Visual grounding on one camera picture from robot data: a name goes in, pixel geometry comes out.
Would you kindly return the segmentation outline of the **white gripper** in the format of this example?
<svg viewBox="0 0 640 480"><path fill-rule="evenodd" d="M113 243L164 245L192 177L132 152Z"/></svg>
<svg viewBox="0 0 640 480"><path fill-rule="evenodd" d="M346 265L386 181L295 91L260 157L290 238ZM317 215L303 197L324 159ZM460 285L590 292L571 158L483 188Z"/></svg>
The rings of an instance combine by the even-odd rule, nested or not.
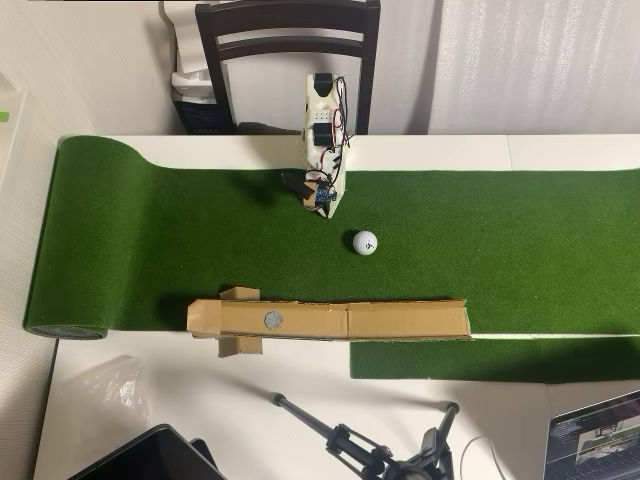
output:
<svg viewBox="0 0 640 480"><path fill-rule="evenodd" d="M306 180L321 180L332 185L335 197L327 202L326 217L336 213L346 190L347 159L350 148L346 145L334 147L309 147L307 149Z"/></svg>

